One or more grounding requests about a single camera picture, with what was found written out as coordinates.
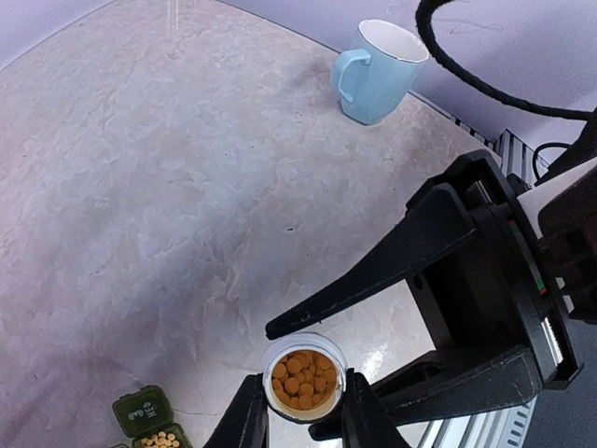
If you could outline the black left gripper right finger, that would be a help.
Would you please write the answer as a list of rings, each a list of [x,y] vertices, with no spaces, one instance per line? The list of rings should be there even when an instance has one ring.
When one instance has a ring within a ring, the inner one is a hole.
[[[349,448],[410,448],[365,376],[354,369],[346,372],[341,439]]]

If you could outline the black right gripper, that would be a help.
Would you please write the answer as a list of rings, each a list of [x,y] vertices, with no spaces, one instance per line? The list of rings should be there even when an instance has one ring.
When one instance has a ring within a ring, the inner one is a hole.
[[[595,173],[519,196],[489,152],[459,157],[339,279],[275,317],[273,341],[407,278],[435,350],[370,384],[396,429],[564,389],[581,366],[567,323],[596,320]],[[309,427],[341,440],[341,409]]]

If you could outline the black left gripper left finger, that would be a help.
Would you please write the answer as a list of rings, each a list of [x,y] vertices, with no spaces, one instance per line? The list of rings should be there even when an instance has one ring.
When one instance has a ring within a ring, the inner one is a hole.
[[[263,374],[247,375],[203,447],[269,447],[268,407]]]

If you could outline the small white bottle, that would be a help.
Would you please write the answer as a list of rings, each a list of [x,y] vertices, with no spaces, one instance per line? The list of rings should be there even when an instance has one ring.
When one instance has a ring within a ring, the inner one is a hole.
[[[265,351],[261,365],[269,405],[284,419],[316,423],[340,406],[348,364],[327,337],[315,332],[285,336]]]

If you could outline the green pill organizer box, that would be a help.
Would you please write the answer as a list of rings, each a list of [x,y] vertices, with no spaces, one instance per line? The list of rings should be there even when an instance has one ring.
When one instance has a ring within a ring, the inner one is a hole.
[[[191,447],[184,429],[175,422],[174,410],[163,389],[158,385],[147,385],[139,391],[120,397],[112,404],[113,414],[124,435],[131,440],[131,447],[155,447],[164,433],[168,440],[179,447]]]

